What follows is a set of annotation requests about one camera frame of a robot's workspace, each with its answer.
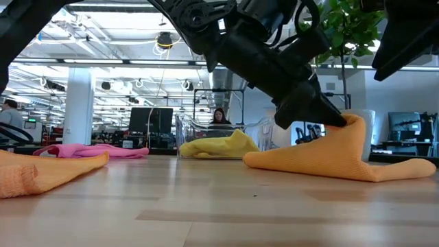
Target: pink towel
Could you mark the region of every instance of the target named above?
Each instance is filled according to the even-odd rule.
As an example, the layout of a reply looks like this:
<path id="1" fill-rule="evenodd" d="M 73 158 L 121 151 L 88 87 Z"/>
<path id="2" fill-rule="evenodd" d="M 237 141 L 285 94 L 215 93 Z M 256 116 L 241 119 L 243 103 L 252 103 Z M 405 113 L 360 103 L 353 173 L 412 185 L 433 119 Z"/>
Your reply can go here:
<path id="1" fill-rule="evenodd" d="M 143 158 L 150 151 L 147 148 L 129 150 L 116 148 L 108 144 L 85 146 L 82 144 L 50 145 L 41 150 L 35 151 L 35 156 L 53 156 L 58 158 L 86 158 L 96 157 L 104 152 L 110 154 L 110 158 Z"/>

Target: computer monitor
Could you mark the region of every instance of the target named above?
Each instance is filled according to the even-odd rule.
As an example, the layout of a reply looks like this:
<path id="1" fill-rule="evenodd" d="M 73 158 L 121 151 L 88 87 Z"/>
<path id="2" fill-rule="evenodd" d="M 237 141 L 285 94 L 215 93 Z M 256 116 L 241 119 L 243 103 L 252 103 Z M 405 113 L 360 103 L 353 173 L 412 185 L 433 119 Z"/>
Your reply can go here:
<path id="1" fill-rule="evenodd" d="M 147 132 L 148 117 L 151 108 L 132 108 L 129 130 L 133 132 Z M 150 119 L 151 133 L 170 133 L 172 126 L 172 108 L 154 108 Z"/>
<path id="2" fill-rule="evenodd" d="M 389 113 L 389 140 L 415 139 L 421 130 L 420 113 Z"/>

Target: orange cloth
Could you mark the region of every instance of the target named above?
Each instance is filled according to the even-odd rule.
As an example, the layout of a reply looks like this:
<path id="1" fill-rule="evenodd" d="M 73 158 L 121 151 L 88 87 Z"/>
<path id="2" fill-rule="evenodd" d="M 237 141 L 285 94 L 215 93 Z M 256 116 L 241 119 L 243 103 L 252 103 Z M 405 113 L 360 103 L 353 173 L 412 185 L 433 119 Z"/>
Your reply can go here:
<path id="1" fill-rule="evenodd" d="M 327 137 L 288 148 L 251 152 L 244 156 L 244 163 L 259 169 L 368 182 L 424 178 L 436 173 L 436 166 L 423 159 L 386 166 L 361 161 L 366 124 L 361 117 L 343 116 L 348 125 L 334 128 Z"/>
<path id="2" fill-rule="evenodd" d="M 45 158 L 0 151 L 0 198 L 39 194 L 103 167 L 108 153 L 93 158 Z"/>

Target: white pillar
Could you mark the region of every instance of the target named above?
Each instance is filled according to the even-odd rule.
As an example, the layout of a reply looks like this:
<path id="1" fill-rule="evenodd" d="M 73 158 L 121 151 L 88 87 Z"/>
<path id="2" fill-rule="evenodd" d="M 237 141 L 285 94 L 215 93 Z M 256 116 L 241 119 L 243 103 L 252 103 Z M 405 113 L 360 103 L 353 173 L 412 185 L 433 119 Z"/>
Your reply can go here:
<path id="1" fill-rule="evenodd" d="M 63 144 L 91 144 L 95 78 L 92 69 L 70 68 Z"/>

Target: yellow towel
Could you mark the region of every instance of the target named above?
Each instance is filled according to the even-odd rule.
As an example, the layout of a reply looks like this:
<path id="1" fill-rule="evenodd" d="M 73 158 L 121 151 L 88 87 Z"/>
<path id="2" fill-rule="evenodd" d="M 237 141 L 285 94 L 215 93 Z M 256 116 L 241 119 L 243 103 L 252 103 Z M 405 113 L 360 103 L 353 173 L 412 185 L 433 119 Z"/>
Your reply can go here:
<path id="1" fill-rule="evenodd" d="M 0 151 L 0 198 L 44 193 L 103 167 L 107 153 L 93 158 L 46 158 Z"/>
<path id="2" fill-rule="evenodd" d="M 241 130 L 235 130 L 230 137 L 198 139 L 180 147 L 180 154 L 191 158 L 242 158 L 258 151 L 254 141 Z"/>
<path id="3" fill-rule="evenodd" d="M 368 182 L 424 178 L 436 173 L 429 161 L 374 166 L 361 161 L 366 124 L 361 117 L 344 115 L 348 125 L 334 128 L 327 137 L 311 143 L 244 156 L 249 167 Z"/>

